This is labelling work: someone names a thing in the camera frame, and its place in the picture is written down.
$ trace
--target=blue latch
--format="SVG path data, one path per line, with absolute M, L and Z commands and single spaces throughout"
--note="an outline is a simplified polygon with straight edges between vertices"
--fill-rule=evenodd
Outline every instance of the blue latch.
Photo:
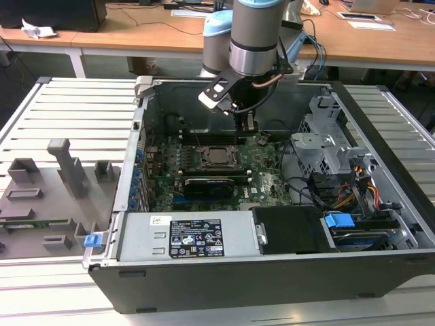
M 89 234 L 84 239 L 85 248 L 101 248 L 103 246 L 102 234 Z
M 352 216 L 347 213 L 330 213 L 325 217 L 325 222 L 329 228 L 353 228 L 355 222 Z

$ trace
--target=power supply label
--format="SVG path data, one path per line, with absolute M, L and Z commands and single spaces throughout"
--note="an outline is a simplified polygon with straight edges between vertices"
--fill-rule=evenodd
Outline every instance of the power supply label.
M 171 221 L 169 255 L 172 258 L 225 256 L 220 219 Z

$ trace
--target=green circuit board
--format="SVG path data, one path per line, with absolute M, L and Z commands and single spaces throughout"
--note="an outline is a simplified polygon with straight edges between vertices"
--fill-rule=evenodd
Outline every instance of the green circuit board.
M 186 200 L 184 177 L 178 173 L 186 167 L 187 151 L 193 153 L 190 163 L 201 161 L 199 146 L 182 146 L 171 137 L 154 148 L 155 155 L 148 163 L 154 194 L 151 210 L 165 211 L 245 211 L 253 206 L 278 206 L 292 203 L 284 190 L 277 168 L 279 152 L 275 143 L 258 144 L 260 135 L 249 137 L 244 145 L 235 145 L 239 168 L 250 169 L 249 183 L 236 184 L 233 196 L 226 200 Z

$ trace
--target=computer case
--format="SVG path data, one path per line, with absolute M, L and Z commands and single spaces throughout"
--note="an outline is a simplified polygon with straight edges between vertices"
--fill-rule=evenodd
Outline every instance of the computer case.
M 3 0 L 0 24 L 5 29 L 22 26 L 21 19 L 55 31 L 97 32 L 107 15 L 105 0 Z

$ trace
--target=white paper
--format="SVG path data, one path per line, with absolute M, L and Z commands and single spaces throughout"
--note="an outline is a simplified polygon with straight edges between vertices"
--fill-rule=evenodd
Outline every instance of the white paper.
M 169 225 L 172 221 L 172 216 L 153 215 L 150 219 L 151 226 Z
M 51 37 L 57 34 L 53 31 L 51 27 L 38 27 L 29 24 L 24 19 L 22 21 L 21 31 L 23 31 L 27 36 L 33 37 L 34 39 L 39 39 L 40 37 Z
M 348 22 L 355 29 L 376 29 L 378 31 L 395 31 L 393 27 L 377 22 Z
M 174 9 L 171 16 L 176 17 L 190 17 L 190 18 L 207 18 L 210 14 L 207 12 L 193 12 L 190 10 Z

